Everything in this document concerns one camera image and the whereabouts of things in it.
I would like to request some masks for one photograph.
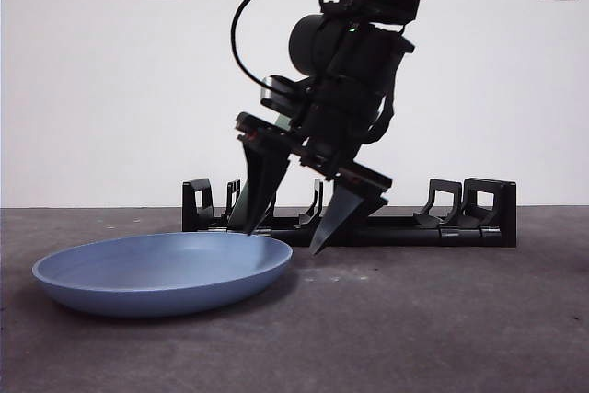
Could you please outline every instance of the blue plate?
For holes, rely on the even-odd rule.
[[[126,237],[53,253],[33,266],[47,295],[109,317],[184,315],[254,295],[293,254],[282,241],[226,232]]]

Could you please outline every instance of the gray floor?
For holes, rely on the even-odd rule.
[[[57,306],[30,267],[179,210],[2,216],[10,393],[589,392],[588,207],[521,209],[518,249],[297,249],[262,294],[160,320]]]

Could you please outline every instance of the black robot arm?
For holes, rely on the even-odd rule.
[[[363,144],[379,140],[388,128],[396,72],[404,54],[414,49],[402,33],[420,0],[319,2],[322,14],[302,18],[289,42],[291,60],[306,77],[265,80],[261,104],[288,118],[288,126],[247,113],[237,117],[248,161],[247,216],[240,227],[245,232],[263,219],[291,154],[335,182],[311,243],[314,253],[387,203],[382,193],[392,180],[353,160]]]

